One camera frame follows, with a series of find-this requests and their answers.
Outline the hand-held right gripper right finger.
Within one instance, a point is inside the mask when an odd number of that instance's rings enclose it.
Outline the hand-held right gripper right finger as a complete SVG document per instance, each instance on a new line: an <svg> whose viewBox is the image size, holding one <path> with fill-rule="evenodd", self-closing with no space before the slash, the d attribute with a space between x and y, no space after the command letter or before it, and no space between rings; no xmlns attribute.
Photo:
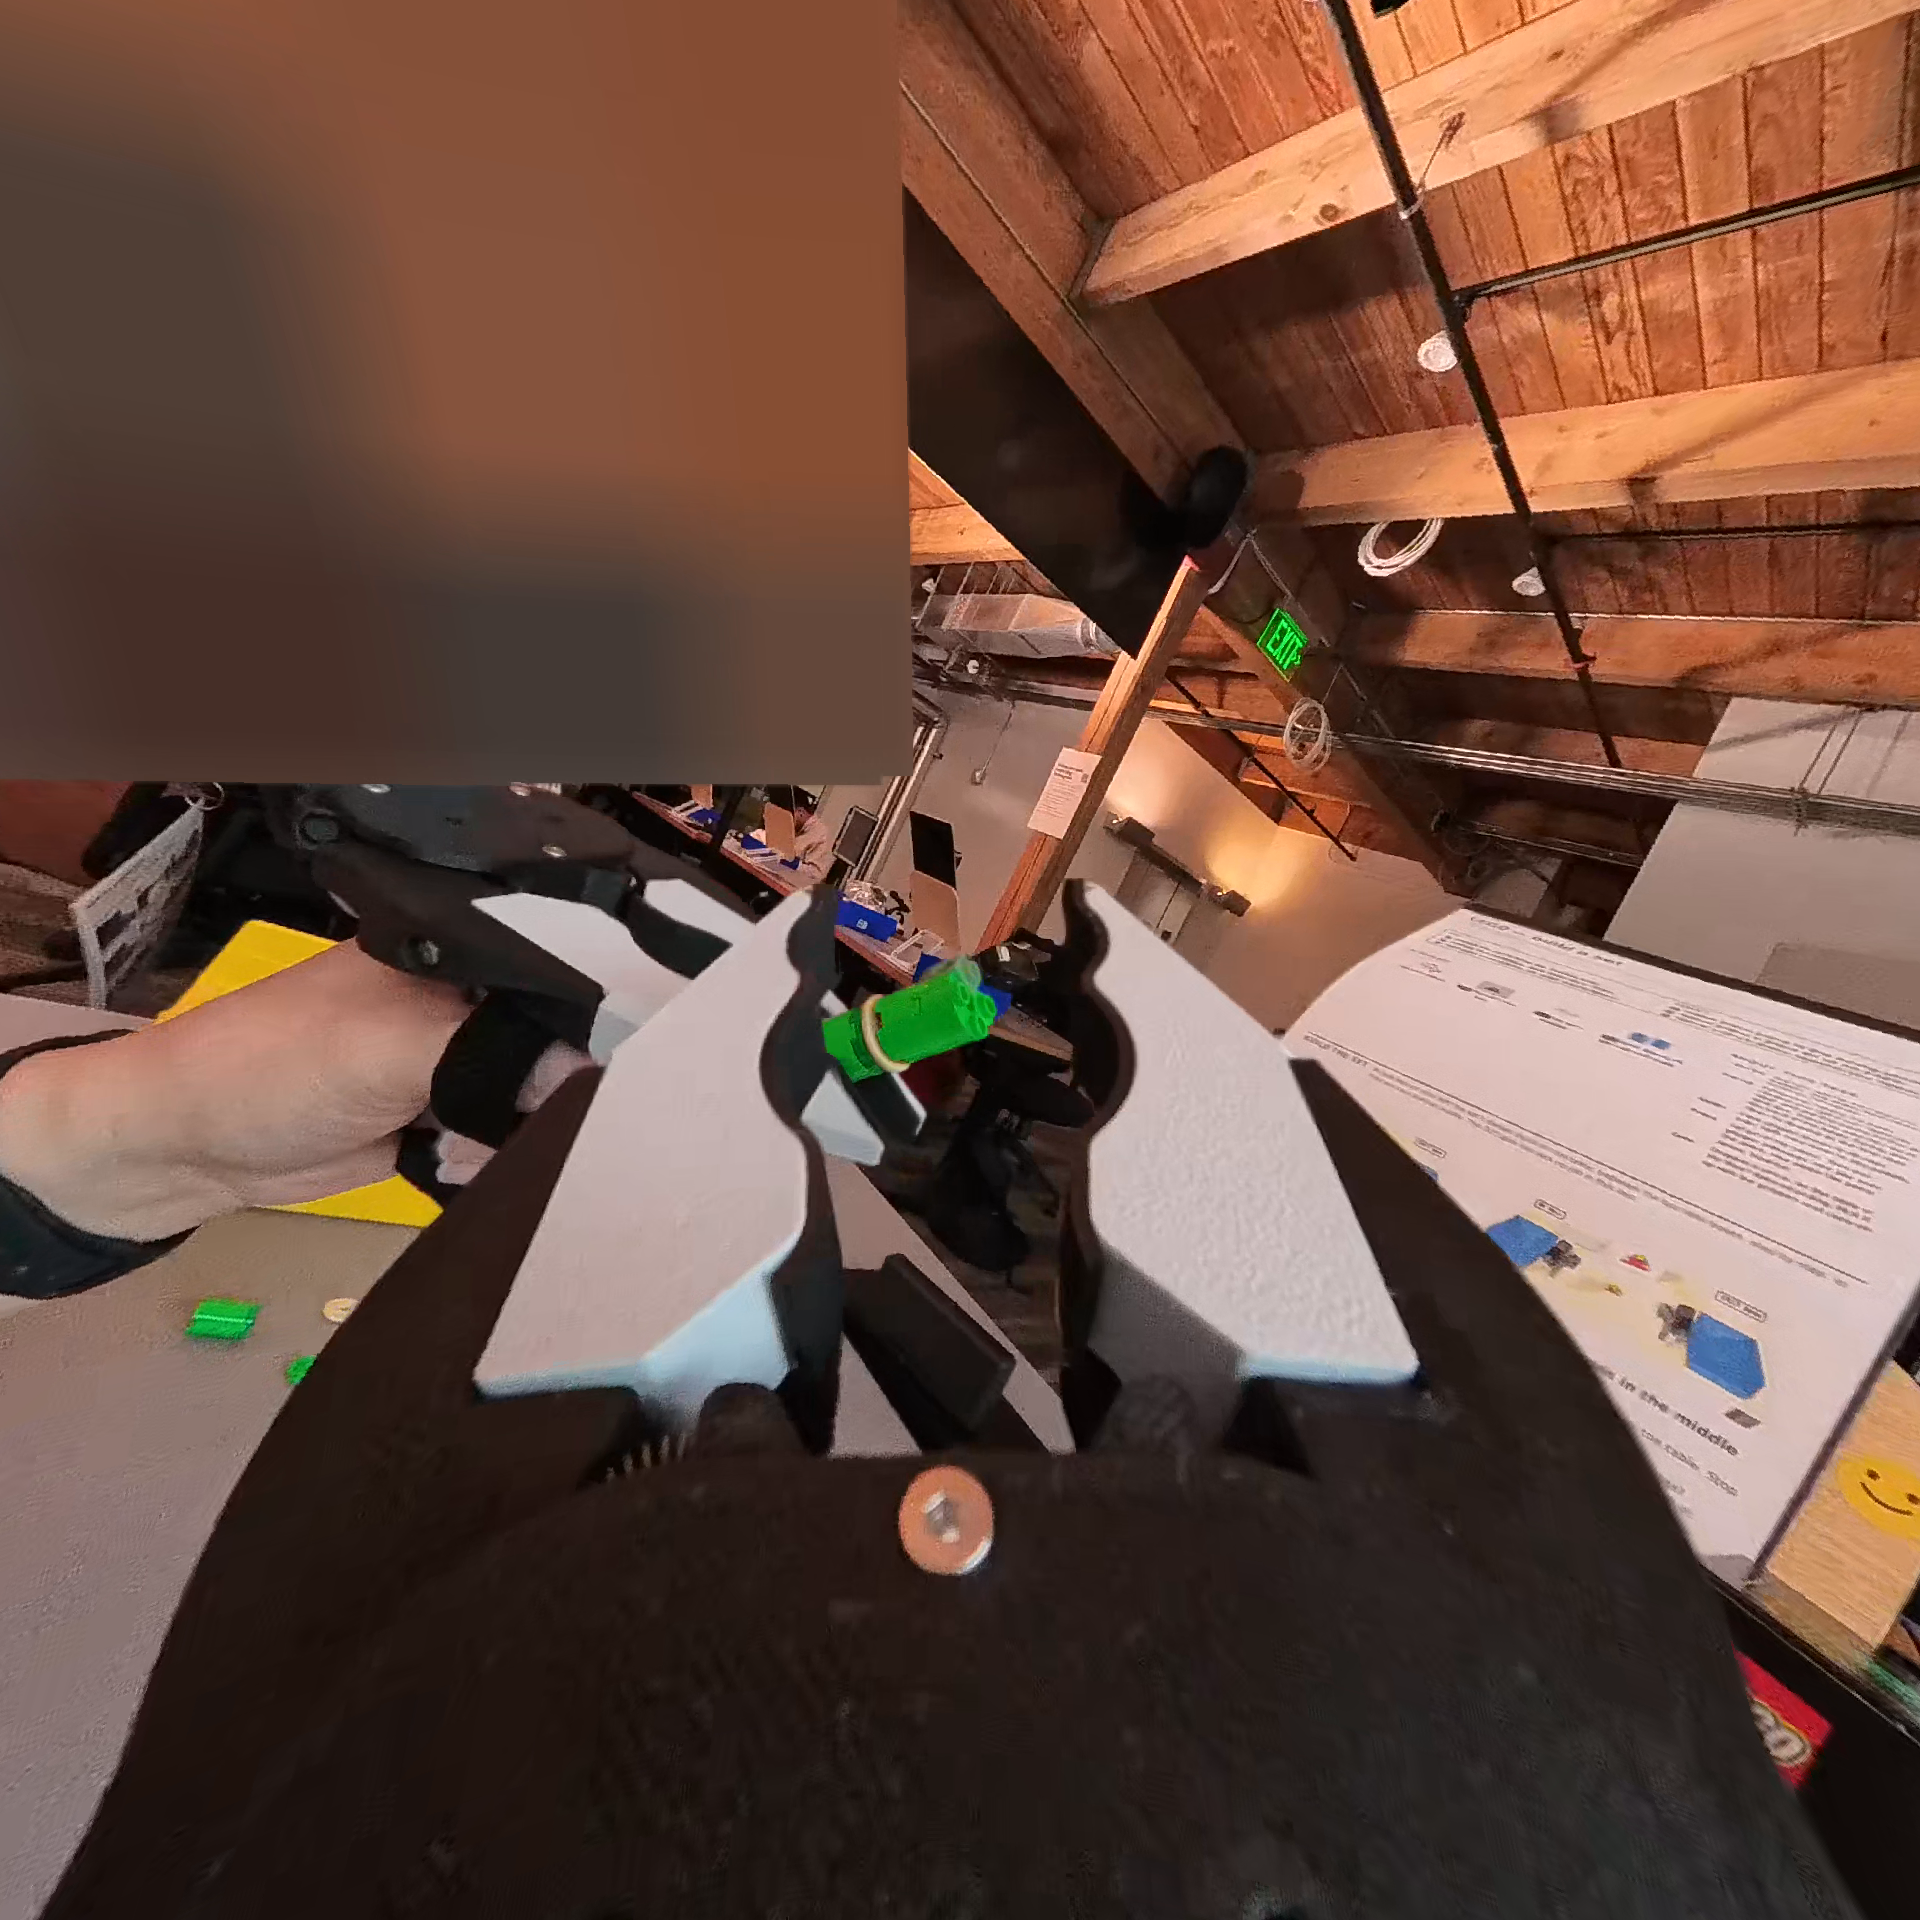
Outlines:
<svg viewBox="0 0 1920 1920"><path fill-rule="evenodd" d="M1068 1372L1190 1395L1405 1386L1417 1353L1296 1062L1107 890L1062 896L1092 1117L1062 1217Z"/></svg>

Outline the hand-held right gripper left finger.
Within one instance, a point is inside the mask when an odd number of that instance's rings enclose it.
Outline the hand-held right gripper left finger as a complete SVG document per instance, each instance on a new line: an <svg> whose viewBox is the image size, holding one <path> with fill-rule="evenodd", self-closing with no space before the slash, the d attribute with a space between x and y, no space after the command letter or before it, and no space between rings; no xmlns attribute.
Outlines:
<svg viewBox="0 0 1920 1920"><path fill-rule="evenodd" d="M803 1117L833 915L787 898L613 1046L476 1363L484 1396L616 1386L699 1410L747 1384L833 1410L843 1266Z"/></svg>

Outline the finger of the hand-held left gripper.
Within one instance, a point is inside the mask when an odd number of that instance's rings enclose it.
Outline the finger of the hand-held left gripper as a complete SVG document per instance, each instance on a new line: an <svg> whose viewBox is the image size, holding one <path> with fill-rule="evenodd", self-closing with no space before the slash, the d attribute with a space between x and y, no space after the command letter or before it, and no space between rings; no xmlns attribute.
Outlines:
<svg viewBox="0 0 1920 1920"><path fill-rule="evenodd" d="M640 952L658 964L715 964L757 922L686 878L640 880Z"/></svg>
<svg viewBox="0 0 1920 1920"><path fill-rule="evenodd" d="M709 964L658 964L640 939L608 912L550 896L499 896L482 904L504 929L562 960L603 996L590 1038L572 1050L595 1065L657 1018ZM901 1074L852 1086L833 1062L808 1105L805 1124L825 1154L874 1168L892 1146L922 1139L928 1113Z"/></svg>

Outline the green toy bamboo stalk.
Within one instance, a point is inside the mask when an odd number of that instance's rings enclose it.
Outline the green toy bamboo stalk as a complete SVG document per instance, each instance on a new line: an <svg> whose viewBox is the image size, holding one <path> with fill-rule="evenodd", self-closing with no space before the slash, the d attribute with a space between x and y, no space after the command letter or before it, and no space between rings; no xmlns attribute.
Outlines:
<svg viewBox="0 0 1920 1920"><path fill-rule="evenodd" d="M824 1021L824 1045L843 1080L858 1086L966 1050L993 1034L1000 1016L979 962L953 958L910 987L833 1016Z"/></svg>

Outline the grey desk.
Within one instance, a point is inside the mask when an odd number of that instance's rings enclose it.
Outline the grey desk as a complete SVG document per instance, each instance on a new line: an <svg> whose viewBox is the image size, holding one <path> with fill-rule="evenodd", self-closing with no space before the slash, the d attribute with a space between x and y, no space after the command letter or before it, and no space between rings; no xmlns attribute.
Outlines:
<svg viewBox="0 0 1920 1920"><path fill-rule="evenodd" d="M114 1297L4 1321L4 1909L1068 1915L1101 1864L1032 1572L908 1561L904 1458L753 1395L622 1469L635 1388L472 1384L586 1083L400 1254L242 1460Z"/></svg>

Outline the person's left hand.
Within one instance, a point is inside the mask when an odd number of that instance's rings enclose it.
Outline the person's left hand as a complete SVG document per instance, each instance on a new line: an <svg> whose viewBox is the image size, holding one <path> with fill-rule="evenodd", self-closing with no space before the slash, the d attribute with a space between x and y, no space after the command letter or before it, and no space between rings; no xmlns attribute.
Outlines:
<svg viewBox="0 0 1920 1920"><path fill-rule="evenodd" d="M4 1073L2 1173L67 1227L168 1242L385 1185L474 1000L339 945Z"/></svg>

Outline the yellow plastic bin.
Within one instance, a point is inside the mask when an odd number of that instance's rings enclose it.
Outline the yellow plastic bin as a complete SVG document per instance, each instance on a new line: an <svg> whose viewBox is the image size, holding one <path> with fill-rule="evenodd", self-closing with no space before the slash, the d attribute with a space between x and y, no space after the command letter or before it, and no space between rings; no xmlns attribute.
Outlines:
<svg viewBox="0 0 1920 1920"><path fill-rule="evenodd" d="M292 969L331 946L337 942L322 939L320 936L264 918L245 922L180 994L155 1016L155 1021L173 1021L204 1003ZM377 1185L333 1190L298 1204L277 1204L274 1212L425 1229L442 1217L442 1204L400 1176L392 1176Z"/></svg>

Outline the black office chair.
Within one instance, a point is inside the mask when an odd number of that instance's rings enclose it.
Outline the black office chair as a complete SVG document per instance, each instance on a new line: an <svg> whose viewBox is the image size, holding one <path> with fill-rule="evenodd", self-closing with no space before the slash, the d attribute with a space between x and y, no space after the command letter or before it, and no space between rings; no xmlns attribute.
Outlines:
<svg viewBox="0 0 1920 1920"><path fill-rule="evenodd" d="M1090 1113L1089 1098L1056 1073L1014 1061L989 1065L931 1173L924 1194L931 1236L955 1259L1012 1285L1033 1253L1014 1217L1020 1182L1044 1188L1051 1209L1060 1204L1033 1154L1033 1128L1075 1133Z"/></svg>

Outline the white printed instruction sheet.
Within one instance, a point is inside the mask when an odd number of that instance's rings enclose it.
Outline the white printed instruction sheet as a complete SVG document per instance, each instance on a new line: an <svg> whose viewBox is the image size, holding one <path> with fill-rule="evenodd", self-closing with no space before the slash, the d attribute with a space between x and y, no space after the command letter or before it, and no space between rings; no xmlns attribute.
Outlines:
<svg viewBox="0 0 1920 1920"><path fill-rule="evenodd" d="M1474 908L1282 1038L1550 1305L1697 1557L1754 1578L1916 1316L1916 1038Z"/></svg>

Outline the black board with knob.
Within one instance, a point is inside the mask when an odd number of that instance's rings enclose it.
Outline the black board with knob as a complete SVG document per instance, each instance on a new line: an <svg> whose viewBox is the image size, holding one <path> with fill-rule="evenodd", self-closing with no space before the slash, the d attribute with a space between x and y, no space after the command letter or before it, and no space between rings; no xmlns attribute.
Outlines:
<svg viewBox="0 0 1920 1920"><path fill-rule="evenodd" d="M1251 459L1206 449L1155 492L925 210L904 195L908 445L1128 657L1189 555L1212 546Z"/></svg>

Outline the wooden block smiley sticker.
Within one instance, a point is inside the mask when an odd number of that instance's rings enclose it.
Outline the wooden block smiley sticker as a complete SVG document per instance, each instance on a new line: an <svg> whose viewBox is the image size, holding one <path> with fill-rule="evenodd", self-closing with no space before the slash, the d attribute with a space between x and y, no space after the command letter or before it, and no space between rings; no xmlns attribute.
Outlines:
<svg viewBox="0 0 1920 1920"><path fill-rule="evenodd" d="M1795 1637L1864 1666L1914 1613L1917 1384L1885 1364L1817 1468L1752 1593Z"/></svg>

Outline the red box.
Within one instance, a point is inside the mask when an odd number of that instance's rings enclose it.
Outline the red box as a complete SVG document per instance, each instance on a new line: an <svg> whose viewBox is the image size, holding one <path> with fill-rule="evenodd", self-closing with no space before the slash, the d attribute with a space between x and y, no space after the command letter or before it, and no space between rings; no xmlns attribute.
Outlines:
<svg viewBox="0 0 1920 1920"><path fill-rule="evenodd" d="M1745 1650L1736 1658L1766 1755L1782 1780L1802 1790L1834 1734L1834 1724Z"/></svg>

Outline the black ceiling pipe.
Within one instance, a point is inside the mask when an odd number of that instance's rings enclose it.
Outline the black ceiling pipe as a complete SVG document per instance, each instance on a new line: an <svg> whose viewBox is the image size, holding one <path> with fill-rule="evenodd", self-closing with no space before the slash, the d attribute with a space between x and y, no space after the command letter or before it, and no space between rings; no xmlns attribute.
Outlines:
<svg viewBox="0 0 1920 1920"><path fill-rule="evenodd" d="M1576 621L1573 609L1568 605L1556 571L1554 544L1537 523L1530 494L1524 492L1521 468L1512 456L1512 445L1504 434L1504 422L1486 387L1482 361L1473 346L1467 307L1461 301L1454 288L1454 282L1448 272L1445 258L1437 249L1434 228L1425 210L1425 180L1409 169L1401 138L1385 105L1385 94L1379 85L1353 6L1349 2L1325 2L1325 10L1332 21L1332 33L1342 52L1342 61L1349 69L1350 88L1356 91L1362 121L1382 164L1382 176L1388 180L1389 197L1401 217L1401 224L1409 230L1409 243L1428 283L1428 292L1435 305L1435 314L1442 322L1442 331L1448 334L1448 340L1456 354L1456 369L1467 387L1473 411L1493 458L1504 504L1521 528L1530 563L1544 577L1544 600L1568 657L1576 686L1589 710L1590 726L1600 744L1603 764L1621 773L1626 764L1618 753L1617 731L1610 724L1610 718L1600 702L1600 692L1594 681L1595 657L1589 651Z"/></svg>

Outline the wall lamp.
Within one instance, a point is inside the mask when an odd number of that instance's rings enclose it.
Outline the wall lamp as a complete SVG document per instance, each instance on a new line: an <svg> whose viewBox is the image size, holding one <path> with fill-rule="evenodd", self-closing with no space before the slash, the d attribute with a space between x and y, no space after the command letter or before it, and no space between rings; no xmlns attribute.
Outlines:
<svg viewBox="0 0 1920 1920"><path fill-rule="evenodd" d="M1112 838L1128 845L1134 853L1134 859L1147 862L1158 874L1170 875L1176 884L1221 908L1226 915L1235 918L1244 918L1249 915L1253 906L1249 896L1235 892L1233 888L1219 884L1210 875L1202 875L1198 868L1194 868L1189 862L1169 853L1158 843L1156 835L1140 821L1113 813L1107 821L1107 832Z"/></svg>

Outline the metal air duct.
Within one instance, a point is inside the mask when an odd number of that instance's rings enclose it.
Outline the metal air duct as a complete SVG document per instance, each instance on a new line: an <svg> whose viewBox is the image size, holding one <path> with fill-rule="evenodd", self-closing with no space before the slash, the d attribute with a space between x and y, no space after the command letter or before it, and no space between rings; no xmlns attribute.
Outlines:
<svg viewBox="0 0 1920 1920"><path fill-rule="evenodd" d="M1075 604L1042 592L933 592L912 616L916 643L1020 658L1113 658L1113 641Z"/></svg>

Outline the wooden post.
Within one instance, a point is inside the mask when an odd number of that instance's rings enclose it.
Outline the wooden post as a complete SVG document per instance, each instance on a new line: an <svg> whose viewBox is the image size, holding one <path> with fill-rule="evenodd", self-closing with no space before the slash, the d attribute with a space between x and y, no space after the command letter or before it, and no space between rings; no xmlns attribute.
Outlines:
<svg viewBox="0 0 1920 1920"><path fill-rule="evenodd" d="M1155 698L1169 681L1187 635L1205 609L1210 587L1196 557L1185 557L1162 600L1139 653L1113 664L1099 690L1075 753L1085 761L1083 781L1075 789L1058 832L1032 830L980 937L997 946L1020 930L1041 933L1056 904L1082 845L1089 838L1118 769L1131 749Z"/></svg>

